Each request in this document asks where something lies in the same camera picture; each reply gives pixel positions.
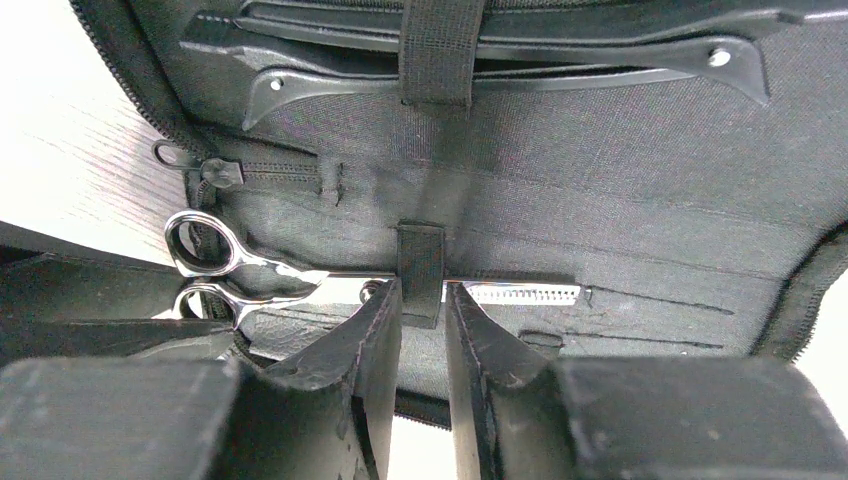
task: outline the black strap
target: black strap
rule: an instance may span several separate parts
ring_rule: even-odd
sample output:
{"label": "black strap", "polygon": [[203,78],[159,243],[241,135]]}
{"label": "black strap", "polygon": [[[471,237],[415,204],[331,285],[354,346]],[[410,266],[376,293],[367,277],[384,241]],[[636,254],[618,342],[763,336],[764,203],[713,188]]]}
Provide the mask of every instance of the black strap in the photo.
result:
{"label": "black strap", "polygon": [[398,276],[403,290],[403,324],[436,328],[442,306],[445,231],[427,225],[398,225]]}
{"label": "black strap", "polygon": [[486,0],[406,0],[398,57],[405,104],[471,106],[485,5]]}

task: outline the zipper pull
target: zipper pull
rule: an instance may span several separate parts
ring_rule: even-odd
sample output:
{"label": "zipper pull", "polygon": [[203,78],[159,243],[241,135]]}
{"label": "zipper pull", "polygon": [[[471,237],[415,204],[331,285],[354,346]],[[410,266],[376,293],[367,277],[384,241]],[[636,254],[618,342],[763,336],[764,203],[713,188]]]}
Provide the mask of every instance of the zipper pull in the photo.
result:
{"label": "zipper pull", "polygon": [[[173,161],[168,161],[162,155],[162,149],[171,152]],[[168,170],[178,172],[200,172],[200,176],[216,188],[230,188],[233,185],[243,185],[244,175],[241,165],[235,161],[227,161],[222,158],[207,158],[198,165],[190,155],[180,149],[170,140],[157,140],[150,148],[153,158]]]}

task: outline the screw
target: screw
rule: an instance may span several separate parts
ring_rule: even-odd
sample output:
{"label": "screw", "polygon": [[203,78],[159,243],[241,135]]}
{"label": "screw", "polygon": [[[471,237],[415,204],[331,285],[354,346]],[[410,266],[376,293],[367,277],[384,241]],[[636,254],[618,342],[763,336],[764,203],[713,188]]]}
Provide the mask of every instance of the screw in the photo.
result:
{"label": "screw", "polygon": [[723,48],[716,48],[712,52],[710,52],[710,59],[708,63],[711,67],[723,67],[730,63],[730,52]]}

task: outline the white wood grain surface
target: white wood grain surface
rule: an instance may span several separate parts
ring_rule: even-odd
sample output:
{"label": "white wood grain surface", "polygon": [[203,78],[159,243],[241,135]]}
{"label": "white wood grain surface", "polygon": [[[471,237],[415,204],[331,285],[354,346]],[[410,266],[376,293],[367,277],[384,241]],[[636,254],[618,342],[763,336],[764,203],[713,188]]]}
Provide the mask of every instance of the white wood grain surface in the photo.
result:
{"label": "white wood grain surface", "polygon": [[[0,29],[0,220],[88,247],[171,264],[162,226],[185,206],[180,176],[159,167],[159,135],[136,113],[64,0],[7,2]],[[39,12],[33,27],[22,19]],[[825,297],[799,367],[848,428],[848,275]],[[423,478],[444,467],[449,435],[399,424],[392,478]],[[449,463],[448,471],[453,469]]]}

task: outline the zipper track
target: zipper track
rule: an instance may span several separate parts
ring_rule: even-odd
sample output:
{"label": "zipper track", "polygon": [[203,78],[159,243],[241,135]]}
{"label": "zipper track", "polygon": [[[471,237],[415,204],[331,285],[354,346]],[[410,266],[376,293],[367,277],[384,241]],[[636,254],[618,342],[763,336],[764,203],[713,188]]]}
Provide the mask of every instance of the zipper track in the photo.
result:
{"label": "zipper track", "polygon": [[81,0],[70,0],[70,4],[77,20],[79,20],[83,30],[85,30],[86,35],[88,35],[89,40],[91,40],[91,43],[100,55],[100,59],[103,60],[103,63],[106,65],[106,68],[109,69],[112,77],[114,77],[118,82],[121,90],[124,91],[124,94],[126,94],[127,98],[129,98],[130,102],[132,102],[142,118],[155,128],[157,132],[162,134],[162,136],[200,158],[209,158],[213,156],[206,146],[192,138],[191,135],[183,132],[180,128],[177,128],[176,125],[167,120],[167,117],[157,115],[154,110],[149,109],[142,103],[141,97],[138,93],[136,93],[135,89],[130,85],[130,82],[119,71],[115,62],[112,60],[111,52],[103,46],[103,43],[97,37],[94,27],[86,14],[83,2]]}

